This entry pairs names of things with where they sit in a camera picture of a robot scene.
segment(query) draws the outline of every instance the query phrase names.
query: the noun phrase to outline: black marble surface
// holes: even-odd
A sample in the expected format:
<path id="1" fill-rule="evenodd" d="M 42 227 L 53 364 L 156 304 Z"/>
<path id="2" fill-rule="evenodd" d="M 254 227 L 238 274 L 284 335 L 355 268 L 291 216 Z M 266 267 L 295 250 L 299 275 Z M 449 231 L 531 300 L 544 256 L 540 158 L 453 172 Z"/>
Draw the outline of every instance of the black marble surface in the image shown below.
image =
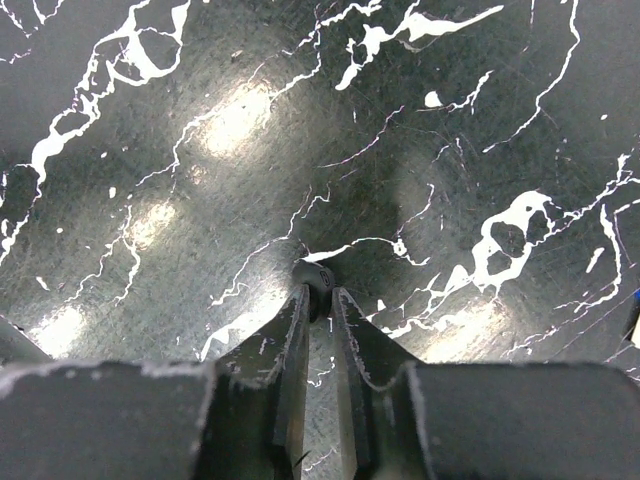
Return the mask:
<path id="1" fill-rule="evenodd" d="M 0 314 L 54 357 L 215 358 L 305 257 L 425 361 L 638 375 L 634 0 L 0 5 Z"/>

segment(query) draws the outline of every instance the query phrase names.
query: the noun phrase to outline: metal jaw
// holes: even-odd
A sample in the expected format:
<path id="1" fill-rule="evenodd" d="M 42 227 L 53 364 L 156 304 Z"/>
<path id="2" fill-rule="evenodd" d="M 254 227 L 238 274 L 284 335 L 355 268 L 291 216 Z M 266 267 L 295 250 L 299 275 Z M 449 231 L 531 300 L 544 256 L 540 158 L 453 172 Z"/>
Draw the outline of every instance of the metal jaw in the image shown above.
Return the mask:
<path id="1" fill-rule="evenodd" d="M 299 479 L 311 292 L 322 317 L 332 282 L 298 286 L 215 363 L 8 366 L 0 477 Z M 345 289 L 331 304 L 343 478 L 640 478 L 640 395 L 624 374 L 426 365 Z"/>

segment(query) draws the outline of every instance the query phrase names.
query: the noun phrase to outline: scratched surface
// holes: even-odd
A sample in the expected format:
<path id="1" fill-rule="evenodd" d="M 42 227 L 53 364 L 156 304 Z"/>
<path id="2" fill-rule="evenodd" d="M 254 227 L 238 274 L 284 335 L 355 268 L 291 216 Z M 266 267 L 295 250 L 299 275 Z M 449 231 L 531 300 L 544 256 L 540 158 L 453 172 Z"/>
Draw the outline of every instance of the scratched surface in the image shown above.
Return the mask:
<path id="1" fill-rule="evenodd" d="M 637 376 L 635 3 L 2 0 L 0 314 L 57 358 L 212 359 L 304 257 L 426 361 Z"/>

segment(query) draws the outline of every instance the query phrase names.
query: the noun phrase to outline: dark surface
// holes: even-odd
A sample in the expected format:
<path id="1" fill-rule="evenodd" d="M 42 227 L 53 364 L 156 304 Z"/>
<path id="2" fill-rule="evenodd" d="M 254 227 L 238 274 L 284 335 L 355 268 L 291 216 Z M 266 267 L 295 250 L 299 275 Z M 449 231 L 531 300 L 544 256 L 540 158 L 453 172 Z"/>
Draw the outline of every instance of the dark surface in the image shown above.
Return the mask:
<path id="1" fill-rule="evenodd" d="M 411 5 L 376 3 L 65 0 L 45 19 L 36 0 L 41 22 L 7 0 L 0 314 L 55 358 L 214 358 L 275 314 L 296 259 L 332 252 L 310 258 L 422 360 L 637 376 L 636 2 L 423 1 L 423 24 L 493 13 L 399 32 L 336 90 L 349 39 Z M 329 336 L 312 326 L 314 478 L 339 465 Z"/>

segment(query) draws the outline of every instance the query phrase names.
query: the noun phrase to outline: small dark object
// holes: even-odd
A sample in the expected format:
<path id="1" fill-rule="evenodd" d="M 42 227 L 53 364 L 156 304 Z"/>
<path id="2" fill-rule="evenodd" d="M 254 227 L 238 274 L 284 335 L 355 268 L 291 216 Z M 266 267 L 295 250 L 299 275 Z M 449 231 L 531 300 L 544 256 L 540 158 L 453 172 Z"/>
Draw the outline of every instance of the small dark object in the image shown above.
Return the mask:
<path id="1" fill-rule="evenodd" d="M 296 284 L 309 285 L 311 322 L 326 319 L 331 312 L 331 292 L 336 286 L 333 272 L 318 263 L 300 260 L 293 267 Z"/>

